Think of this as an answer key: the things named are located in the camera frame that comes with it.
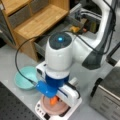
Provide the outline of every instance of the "table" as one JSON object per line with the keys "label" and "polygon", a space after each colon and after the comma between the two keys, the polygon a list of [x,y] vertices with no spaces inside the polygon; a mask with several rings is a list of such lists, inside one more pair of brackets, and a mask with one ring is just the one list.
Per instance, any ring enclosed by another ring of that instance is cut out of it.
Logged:
{"label": "table", "polygon": [[[119,40],[119,29],[120,22],[119,16],[117,16],[117,26],[116,32],[113,36],[113,41],[111,49],[120,41]],[[13,92],[31,111],[35,113],[34,107],[38,100],[40,100],[41,93],[35,89],[24,91],[16,87],[14,84],[14,77],[17,72],[14,63],[16,50],[10,48],[9,46],[4,46],[0,49],[0,81]],[[19,68],[24,66],[36,66],[37,62],[33,61],[26,55],[19,53],[18,55],[18,65]],[[95,81],[101,77],[105,76],[112,70],[112,66],[104,62],[103,66],[97,70],[87,70],[83,68],[80,64],[75,63],[71,68],[72,77],[77,77],[79,79],[78,89],[81,93],[83,102],[74,112],[69,120],[107,120],[105,117],[96,112],[90,107],[90,93],[94,86]]]}

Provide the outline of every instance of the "light blue bowl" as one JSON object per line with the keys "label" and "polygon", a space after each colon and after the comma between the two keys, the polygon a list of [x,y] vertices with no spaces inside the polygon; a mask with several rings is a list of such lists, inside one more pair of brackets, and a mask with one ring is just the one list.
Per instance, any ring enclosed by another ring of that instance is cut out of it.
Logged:
{"label": "light blue bowl", "polygon": [[[28,66],[20,69],[20,72],[27,78],[35,81],[38,83],[38,79],[36,77],[37,71],[35,67]],[[15,84],[24,90],[30,90],[34,88],[34,85],[29,82],[27,79],[25,79],[23,76],[20,75],[19,72],[16,73],[15,75]]]}

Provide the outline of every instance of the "black cable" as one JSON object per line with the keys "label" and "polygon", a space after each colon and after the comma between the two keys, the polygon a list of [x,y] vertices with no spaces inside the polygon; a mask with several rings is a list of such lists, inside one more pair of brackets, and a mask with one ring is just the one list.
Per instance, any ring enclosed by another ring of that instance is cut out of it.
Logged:
{"label": "black cable", "polygon": [[[113,8],[112,8],[105,0],[103,0],[103,1],[108,5],[108,7],[110,8],[110,10],[112,11],[112,13],[113,13],[113,15],[114,15],[114,26],[113,26],[113,27],[115,27],[115,23],[116,23],[116,15],[115,15],[115,12],[114,12]],[[64,31],[64,32],[69,32],[69,33],[72,33],[72,34],[76,35],[80,40],[82,40],[82,41],[83,41],[88,47],[90,47],[94,52],[96,52],[96,53],[98,53],[98,54],[101,54],[101,55],[104,55],[104,54],[106,54],[106,53],[109,51],[110,44],[111,44],[111,41],[112,41],[112,35],[113,35],[113,31],[112,31],[111,37],[110,37],[110,42],[109,42],[109,45],[108,45],[108,48],[107,48],[106,52],[100,52],[100,51],[96,50],[95,48],[93,48],[92,46],[90,46],[87,42],[85,42],[85,40],[84,40],[83,38],[81,38],[79,35],[77,35],[77,34],[75,34],[75,33],[73,33],[73,32],[70,32],[70,31]],[[27,43],[28,41],[30,41],[30,40],[32,40],[32,39],[35,39],[35,38],[46,37],[46,36],[50,36],[50,35],[35,36],[35,37],[32,37],[32,38],[26,40],[25,42],[23,42],[23,43],[19,46],[19,48],[17,49],[17,52],[16,52],[16,54],[15,54],[15,66],[16,66],[16,68],[17,68],[17,71],[19,72],[19,74],[20,74],[22,77],[24,77],[25,79],[27,79],[27,80],[28,80],[29,82],[31,82],[34,86],[36,86],[37,83],[34,82],[33,80],[25,77],[25,76],[20,72],[20,70],[19,70],[19,68],[18,68],[18,65],[17,65],[17,55],[18,55],[18,52],[19,52],[19,50],[21,49],[21,47],[22,47],[25,43]]]}
{"label": "black cable", "polygon": [[46,37],[46,36],[50,36],[50,35],[39,35],[39,36],[35,36],[35,37],[32,37],[32,38],[26,40],[25,42],[23,42],[23,43],[19,46],[19,48],[17,49],[16,54],[15,54],[15,66],[16,66],[17,71],[19,72],[19,74],[20,74],[22,77],[24,77],[25,79],[27,79],[27,80],[28,80],[29,82],[31,82],[34,86],[36,86],[37,83],[34,82],[33,80],[25,77],[25,76],[20,72],[20,70],[19,70],[19,68],[18,68],[18,65],[17,65],[17,55],[18,55],[18,52],[19,52],[19,50],[21,49],[21,47],[22,47],[24,44],[26,44],[28,41],[30,41],[30,40],[32,40],[32,39],[35,39],[35,38]]}

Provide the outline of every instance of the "cable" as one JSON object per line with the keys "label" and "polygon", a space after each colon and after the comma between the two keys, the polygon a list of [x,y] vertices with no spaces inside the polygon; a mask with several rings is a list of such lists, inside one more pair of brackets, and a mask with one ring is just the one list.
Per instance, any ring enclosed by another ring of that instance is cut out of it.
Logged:
{"label": "cable", "polygon": [[[113,13],[113,15],[114,15],[114,26],[113,26],[113,28],[114,28],[114,27],[115,27],[115,23],[116,23],[116,15],[115,15],[115,12],[114,12],[113,8],[112,8],[105,0],[103,0],[103,1],[106,3],[106,5],[108,5],[108,7],[110,8],[110,10],[112,11],[112,13]],[[87,42],[85,42],[85,40],[84,40],[83,38],[81,38],[79,35],[77,35],[77,34],[75,34],[75,33],[73,33],[73,32],[70,32],[70,31],[63,31],[63,32],[69,32],[69,33],[72,33],[72,34],[76,35],[80,40],[82,40],[82,41],[83,41],[88,47],[90,47],[94,52],[96,52],[96,53],[98,53],[98,54],[101,54],[101,55],[104,55],[104,54],[106,54],[106,53],[109,51],[110,44],[111,44],[111,41],[112,41],[112,36],[113,36],[113,31],[112,31],[111,37],[110,37],[110,42],[109,42],[109,45],[108,45],[108,48],[107,48],[106,52],[100,52],[100,51],[96,50],[95,48],[93,48],[92,46],[90,46]],[[27,79],[27,80],[28,80],[29,82],[31,82],[34,86],[36,86],[37,83],[34,82],[33,80],[25,77],[25,76],[20,72],[20,70],[19,70],[19,68],[18,68],[18,65],[17,65],[17,55],[18,55],[18,52],[19,52],[19,50],[21,49],[21,47],[22,47],[25,43],[27,43],[28,41],[30,41],[31,39],[35,39],[35,38],[39,38],[39,37],[46,37],[46,36],[50,36],[50,35],[35,36],[35,37],[32,37],[32,38],[26,40],[25,42],[23,42],[23,43],[19,46],[19,48],[17,49],[17,52],[16,52],[16,54],[15,54],[15,66],[16,66],[16,68],[17,68],[17,71],[19,72],[19,74],[20,74],[22,77],[24,77],[25,79]]]}
{"label": "cable", "polygon": [[16,54],[15,54],[15,66],[16,66],[17,71],[19,72],[19,74],[20,74],[22,77],[24,77],[25,79],[27,79],[27,80],[28,80],[29,82],[31,82],[34,86],[36,86],[37,83],[34,82],[33,80],[25,77],[25,75],[23,75],[23,74],[20,72],[20,70],[19,70],[19,68],[18,68],[18,65],[17,65],[17,55],[18,55],[18,52],[19,52],[19,50],[21,49],[21,47],[22,47],[24,44],[26,44],[28,41],[30,41],[30,40],[32,40],[32,39],[35,39],[35,38],[46,37],[46,36],[50,36],[50,35],[39,35],[39,36],[35,36],[35,37],[32,37],[32,38],[26,40],[25,42],[23,42],[23,43],[19,46],[19,48],[17,49]]}
{"label": "cable", "polygon": [[89,12],[89,11],[82,11],[81,13],[89,13],[89,14],[91,14],[91,15],[95,15],[96,17],[101,18],[101,16],[100,16],[100,15],[97,15],[97,14],[92,13],[92,12]]}

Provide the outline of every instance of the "blue light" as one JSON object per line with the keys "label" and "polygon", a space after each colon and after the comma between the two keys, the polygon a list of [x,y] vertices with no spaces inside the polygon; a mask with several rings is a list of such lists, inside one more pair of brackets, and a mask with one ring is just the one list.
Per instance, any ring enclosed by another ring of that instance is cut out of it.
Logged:
{"label": "blue light", "polygon": [[59,38],[58,38],[58,41],[59,41],[59,42],[63,42],[63,38],[62,38],[62,37],[59,37]]}

